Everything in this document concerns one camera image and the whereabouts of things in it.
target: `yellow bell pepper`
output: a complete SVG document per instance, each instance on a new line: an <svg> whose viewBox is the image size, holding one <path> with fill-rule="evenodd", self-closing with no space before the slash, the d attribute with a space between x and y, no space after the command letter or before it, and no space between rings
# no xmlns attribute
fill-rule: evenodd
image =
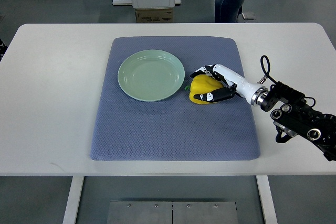
<svg viewBox="0 0 336 224"><path fill-rule="evenodd" d="M189 99L197 104L211 104L210 102L195 99L194 95L209 93L215 89L220 89L222 87L223 84L220 81L217 81L210 76L206 76L205 74L195 76L190 86Z"/></svg>

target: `robot finger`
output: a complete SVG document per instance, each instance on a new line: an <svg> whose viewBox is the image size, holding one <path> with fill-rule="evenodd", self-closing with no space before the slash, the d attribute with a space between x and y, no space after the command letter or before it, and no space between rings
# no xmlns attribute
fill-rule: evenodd
<svg viewBox="0 0 336 224"><path fill-rule="evenodd" d="M220 102L234 97L236 89L233 87L223 87L209 93L195 94L194 98L205 102Z"/></svg>
<svg viewBox="0 0 336 224"><path fill-rule="evenodd" d="M199 76L200 74L205 74L207 76L210 76L217 81L221 81L220 78L216 76L216 73L213 71L215 65L205 65L199 69L197 69L195 72L193 72L190 77L194 78L195 76Z"/></svg>

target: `black cable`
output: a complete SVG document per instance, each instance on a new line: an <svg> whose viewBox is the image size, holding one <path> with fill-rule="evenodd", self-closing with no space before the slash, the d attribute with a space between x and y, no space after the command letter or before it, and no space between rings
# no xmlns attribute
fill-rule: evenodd
<svg viewBox="0 0 336 224"><path fill-rule="evenodd" d="M305 99L311 99L311 100L313 100L313 105L310 106L311 108L315 106L315 104L316 104L316 100L315 100L314 97L305 97Z"/></svg>
<svg viewBox="0 0 336 224"><path fill-rule="evenodd" d="M267 71L265 70L265 66L264 66L264 59L266 59L266 62L267 62ZM272 82L274 82L275 84L277 83L276 80L274 80L270 75L270 71L271 71L271 64L269 62L269 59L266 55L263 55L261 58L260 58L260 64L261 64L261 68L262 68L262 71L264 72L264 75L270 79Z"/></svg>

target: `cardboard box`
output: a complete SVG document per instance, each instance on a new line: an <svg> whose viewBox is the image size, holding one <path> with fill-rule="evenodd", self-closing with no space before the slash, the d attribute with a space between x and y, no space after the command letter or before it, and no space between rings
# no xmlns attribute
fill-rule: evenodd
<svg viewBox="0 0 336 224"><path fill-rule="evenodd" d="M173 23L173 8L135 9L137 23Z"/></svg>

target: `white table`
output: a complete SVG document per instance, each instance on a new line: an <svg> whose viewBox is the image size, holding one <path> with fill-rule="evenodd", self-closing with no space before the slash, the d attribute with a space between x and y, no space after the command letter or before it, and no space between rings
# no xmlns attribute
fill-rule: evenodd
<svg viewBox="0 0 336 224"><path fill-rule="evenodd" d="M247 80L260 80L260 57L268 55L276 80L314 97L315 110L336 114L336 51L317 24L27 24L0 63L0 175L74 176L69 200L76 201L83 176L257 175L268 185L261 175L336 174L336 162L328 162L309 141L297 136L276 143L269 113L259 107L253 114L261 156L252 161L91 160L111 44L126 36L232 38ZM262 201L271 200L269 187L260 189L261 194L266 189ZM71 219L77 209L68 206Z"/></svg>

